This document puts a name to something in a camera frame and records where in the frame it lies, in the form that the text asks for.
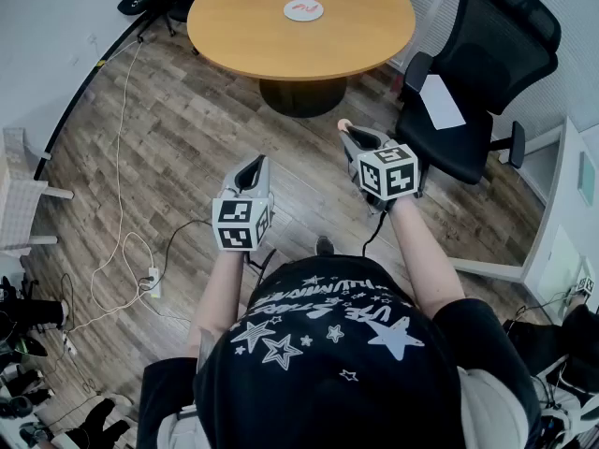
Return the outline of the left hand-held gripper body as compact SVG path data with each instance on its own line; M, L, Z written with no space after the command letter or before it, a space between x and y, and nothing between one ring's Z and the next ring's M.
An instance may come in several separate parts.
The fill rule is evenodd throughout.
M212 229L218 248L256 251L271 225L270 194L252 195L225 188L212 201Z

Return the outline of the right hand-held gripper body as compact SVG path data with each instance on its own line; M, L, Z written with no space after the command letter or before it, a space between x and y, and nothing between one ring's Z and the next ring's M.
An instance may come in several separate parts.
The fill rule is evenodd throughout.
M374 211L387 211L396 199L417 190L418 159L406 144L391 142L347 160L351 181Z

